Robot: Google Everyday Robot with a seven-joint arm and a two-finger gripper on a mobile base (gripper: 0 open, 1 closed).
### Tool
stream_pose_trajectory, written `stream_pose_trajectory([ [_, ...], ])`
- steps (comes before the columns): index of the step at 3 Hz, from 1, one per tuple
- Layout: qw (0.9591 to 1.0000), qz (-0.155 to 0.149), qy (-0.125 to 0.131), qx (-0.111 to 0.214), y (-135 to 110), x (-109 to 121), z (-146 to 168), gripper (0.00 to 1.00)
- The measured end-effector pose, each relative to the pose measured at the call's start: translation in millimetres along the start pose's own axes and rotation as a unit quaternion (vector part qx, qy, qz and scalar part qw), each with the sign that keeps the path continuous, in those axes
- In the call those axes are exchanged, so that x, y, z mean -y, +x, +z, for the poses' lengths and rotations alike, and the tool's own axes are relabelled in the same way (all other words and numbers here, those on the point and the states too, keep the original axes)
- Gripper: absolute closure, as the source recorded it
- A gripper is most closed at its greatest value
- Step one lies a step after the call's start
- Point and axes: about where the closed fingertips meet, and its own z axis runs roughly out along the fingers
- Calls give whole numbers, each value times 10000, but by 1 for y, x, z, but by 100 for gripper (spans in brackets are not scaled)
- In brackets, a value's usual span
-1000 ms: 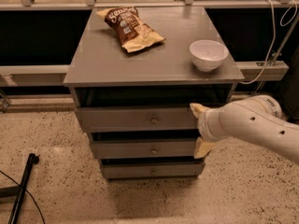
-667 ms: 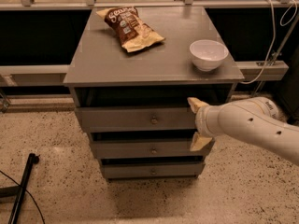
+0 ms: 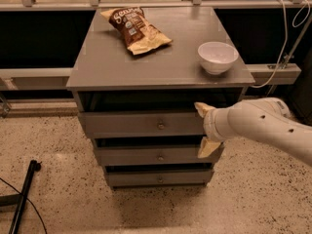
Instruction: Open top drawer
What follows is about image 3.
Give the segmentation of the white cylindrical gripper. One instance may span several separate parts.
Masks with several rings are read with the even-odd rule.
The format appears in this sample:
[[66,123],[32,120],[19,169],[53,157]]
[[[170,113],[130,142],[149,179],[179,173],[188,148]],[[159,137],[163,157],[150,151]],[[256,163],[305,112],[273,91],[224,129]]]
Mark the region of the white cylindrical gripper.
[[198,114],[204,118],[204,130],[207,136],[203,137],[197,156],[207,158],[222,146],[222,142],[233,138],[235,132],[228,123],[228,108],[214,108],[203,102],[195,102]]

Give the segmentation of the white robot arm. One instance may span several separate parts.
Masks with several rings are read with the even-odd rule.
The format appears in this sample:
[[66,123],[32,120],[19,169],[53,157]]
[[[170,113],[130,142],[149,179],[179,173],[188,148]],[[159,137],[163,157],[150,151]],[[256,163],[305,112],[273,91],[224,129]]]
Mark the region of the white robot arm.
[[199,158],[210,156],[233,137],[245,137],[274,146],[312,166],[312,128],[290,119],[287,105],[279,98],[246,99],[226,108],[195,102],[203,118],[205,136]]

